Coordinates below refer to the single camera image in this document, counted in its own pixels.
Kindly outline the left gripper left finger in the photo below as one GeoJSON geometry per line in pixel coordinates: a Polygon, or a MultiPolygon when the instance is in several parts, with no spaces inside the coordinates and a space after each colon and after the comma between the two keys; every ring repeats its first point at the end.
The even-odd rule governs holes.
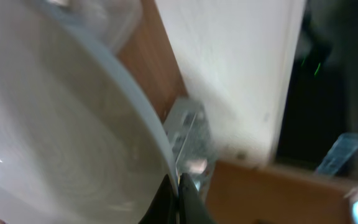
{"type": "Polygon", "coordinates": [[[166,175],[139,224],[176,224],[177,198],[166,175]]]}

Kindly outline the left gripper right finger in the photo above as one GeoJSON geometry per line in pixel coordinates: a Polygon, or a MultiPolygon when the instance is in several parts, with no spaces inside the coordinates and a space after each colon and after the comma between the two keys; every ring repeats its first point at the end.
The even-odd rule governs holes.
{"type": "Polygon", "coordinates": [[[216,224],[187,173],[180,176],[178,199],[180,224],[216,224]]]}

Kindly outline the grey plate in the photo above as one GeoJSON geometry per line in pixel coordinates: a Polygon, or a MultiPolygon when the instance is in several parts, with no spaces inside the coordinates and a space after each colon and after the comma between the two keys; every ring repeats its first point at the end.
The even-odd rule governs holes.
{"type": "Polygon", "coordinates": [[[137,223],[175,161],[132,75],[74,16],[0,1],[0,219],[137,223]]]}

